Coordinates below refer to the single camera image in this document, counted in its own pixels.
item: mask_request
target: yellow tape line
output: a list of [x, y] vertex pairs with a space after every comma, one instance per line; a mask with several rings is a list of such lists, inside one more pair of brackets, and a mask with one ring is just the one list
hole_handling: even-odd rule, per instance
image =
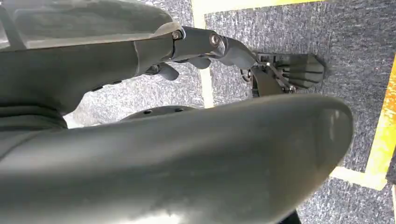
[[360, 186], [371, 188], [375, 190], [382, 190], [387, 181], [382, 177], [361, 173], [358, 171], [350, 170], [345, 167], [336, 167], [330, 174], [330, 177], [341, 179], [349, 183], [358, 184]]
[[396, 56], [366, 166], [366, 174], [386, 177], [396, 146]]
[[195, 7], [197, 7], [197, 9], [200, 10], [200, 13], [202, 14], [315, 1], [323, 0], [194, 0]]
[[[205, 14], [268, 6], [279, 6], [323, 0], [192, 0], [194, 26], [206, 28]], [[200, 71], [205, 108], [213, 107], [210, 69]], [[331, 176], [364, 187], [382, 190], [396, 144], [396, 57], [389, 78], [384, 104], [378, 121], [366, 172], [337, 167]]]

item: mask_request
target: gray carpet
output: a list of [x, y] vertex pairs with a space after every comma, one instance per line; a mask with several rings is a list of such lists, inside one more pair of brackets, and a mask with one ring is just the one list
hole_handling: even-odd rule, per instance
[[[189, 0], [143, 0], [192, 25]], [[352, 108], [356, 136], [342, 165], [364, 172], [396, 52], [396, 2], [333, 0], [206, 15], [208, 28], [268, 53], [311, 53], [327, 65], [323, 83], [309, 92], [344, 99]], [[175, 82], [139, 77], [86, 94], [70, 116], [89, 126], [162, 105], [202, 107], [198, 71], [177, 64]], [[251, 97], [235, 67], [211, 67], [215, 105]], [[388, 178], [396, 181], [396, 156]], [[375, 191], [338, 179], [324, 183], [298, 208], [303, 224], [393, 224], [390, 186]]]
[[[395, 9], [391, 1], [339, 0], [219, 12], [206, 15], [206, 22], [252, 49], [310, 53], [325, 62], [326, 79], [309, 92], [350, 105], [356, 134], [342, 166], [364, 172], [396, 52]], [[217, 63], [211, 72], [216, 105], [250, 97], [237, 69]], [[390, 224], [389, 189], [378, 192], [333, 179], [298, 210], [304, 224]]]

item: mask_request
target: floor marking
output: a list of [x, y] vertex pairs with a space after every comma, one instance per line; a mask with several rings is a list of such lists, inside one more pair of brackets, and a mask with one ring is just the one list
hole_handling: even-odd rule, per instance
[[[205, 14], [256, 7], [279, 6], [323, 0], [191, 0], [194, 26], [206, 28]], [[210, 69], [200, 70], [202, 96], [205, 108], [214, 106]], [[363, 187], [382, 190], [396, 143], [396, 57], [389, 78], [375, 138], [366, 166], [361, 173], [344, 167], [336, 167], [331, 177], [355, 183]]]
[[[191, 0], [194, 27], [205, 29], [206, 28], [205, 13], [203, 12], [203, 7], [200, 3], [201, 0]], [[204, 99], [204, 107], [205, 108], [214, 107], [213, 87], [212, 87], [212, 77], [210, 74], [210, 67], [207, 69], [199, 70], [199, 75], [201, 77], [202, 98]]]
[[380, 118], [368, 158], [366, 173], [386, 177], [396, 146], [396, 56], [389, 76]]
[[208, 14], [222, 11], [281, 6], [315, 1], [323, 0], [195, 0], [195, 4], [201, 14]]
[[371, 188], [375, 190], [382, 190], [387, 180], [378, 176], [361, 173], [345, 167], [336, 167], [330, 174], [330, 177], [341, 179], [349, 183], [358, 184], [362, 187]]

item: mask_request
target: black plastic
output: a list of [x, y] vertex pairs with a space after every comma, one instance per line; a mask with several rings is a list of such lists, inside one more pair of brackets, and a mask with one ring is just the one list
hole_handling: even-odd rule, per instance
[[257, 61], [270, 62], [288, 82], [298, 88], [308, 89], [322, 82], [325, 67], [313, 55], [257, 53]]

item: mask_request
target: bolt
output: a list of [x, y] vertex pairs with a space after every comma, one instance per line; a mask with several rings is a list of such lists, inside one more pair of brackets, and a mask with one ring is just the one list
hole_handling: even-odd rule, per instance
[[220, 37], [216, 33], [212, 33], [209, 37], [212, 46], [217, 47], [220, 44]]
[[173, 38], [173, 40], [182, 39], [183, 38], [183, 34], [179, 30], [173, 31], [172, 32], [172, 38]]

